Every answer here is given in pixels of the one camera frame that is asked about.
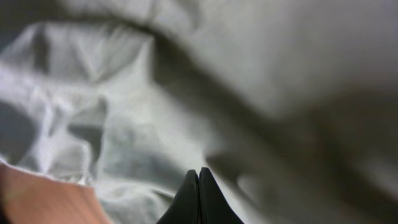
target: garment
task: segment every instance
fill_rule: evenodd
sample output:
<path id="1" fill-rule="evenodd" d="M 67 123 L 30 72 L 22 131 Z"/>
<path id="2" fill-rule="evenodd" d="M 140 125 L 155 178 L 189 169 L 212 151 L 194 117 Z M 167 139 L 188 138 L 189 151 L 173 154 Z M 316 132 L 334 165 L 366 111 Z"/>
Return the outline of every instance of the garment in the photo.
<path id="1" fill-rule="evenodd" d="M 1 1 L 1 160 L 114 223 L 155 223 L 201 166 L 244 223 L 394 222 L 396 7 Z"/>

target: black pointed object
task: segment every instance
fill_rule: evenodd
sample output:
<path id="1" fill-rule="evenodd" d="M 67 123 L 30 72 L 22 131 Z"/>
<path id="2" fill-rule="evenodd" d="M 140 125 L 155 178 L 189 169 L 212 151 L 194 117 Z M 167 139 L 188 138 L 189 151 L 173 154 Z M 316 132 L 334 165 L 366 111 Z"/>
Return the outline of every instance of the black pointed object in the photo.
<path id="1" fill-rule="evenodd" d="M 198 175 L 195 170 L 189 170 L 171 206 L 157 224 L 198 224 L 198 220 Z"/>
<path id="2" fill-rule="evenodd" d="M 243 224 L 228 205 L 209 168 L 201 169 L 199 191 L 202 224 Z"/>

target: gray cloth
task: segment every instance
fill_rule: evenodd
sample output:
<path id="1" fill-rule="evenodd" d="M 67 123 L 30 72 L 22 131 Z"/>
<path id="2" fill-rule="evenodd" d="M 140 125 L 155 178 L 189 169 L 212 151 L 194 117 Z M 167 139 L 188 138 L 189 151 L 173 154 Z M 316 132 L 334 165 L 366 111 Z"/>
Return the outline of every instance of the gray cloth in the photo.
<path id="1" fill-rule="evenodd" d="M 0 155 L 155 223 L 209 166 L 244 223 L 394 223 L 390 0 L 0 1 Z"/>

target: brown surface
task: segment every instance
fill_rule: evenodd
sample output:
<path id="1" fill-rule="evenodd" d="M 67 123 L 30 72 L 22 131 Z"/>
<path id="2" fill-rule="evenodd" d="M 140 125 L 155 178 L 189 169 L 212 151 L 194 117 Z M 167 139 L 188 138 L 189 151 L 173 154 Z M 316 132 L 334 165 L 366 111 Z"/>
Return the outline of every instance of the brown surface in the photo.
<path id="1" fill-rule="evenodd" d="M 12 224 L 110 224 L 91 188 L 0 165 L 0 196 Z"/>

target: crumpled cloth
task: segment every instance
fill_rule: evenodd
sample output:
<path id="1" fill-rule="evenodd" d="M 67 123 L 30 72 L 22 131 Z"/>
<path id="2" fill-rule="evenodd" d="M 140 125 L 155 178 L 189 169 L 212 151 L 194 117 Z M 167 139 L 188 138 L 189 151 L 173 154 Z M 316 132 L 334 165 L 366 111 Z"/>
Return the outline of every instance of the crumpled cloth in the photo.
<path id="1" fill-rule="evenodd" d="M 155 223 L 208 166 L 244 223 L 394 223 L 390 0 L 3 0 L 0 158 Z"/>

